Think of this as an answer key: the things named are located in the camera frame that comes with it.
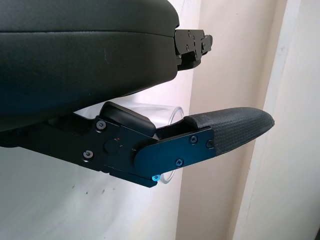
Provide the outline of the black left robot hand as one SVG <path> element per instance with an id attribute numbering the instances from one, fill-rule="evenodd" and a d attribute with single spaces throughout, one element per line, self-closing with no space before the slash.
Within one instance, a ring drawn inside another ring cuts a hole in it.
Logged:
<path id="1" fill-rule="evenodd" d="M 112 102 L 201 63 L 212 36 L 179 25 L 167 0 L 1 1 L 0 145 L 151 188 L 270 130 L 272 116 L 252 107 L 156 128 Z"/>

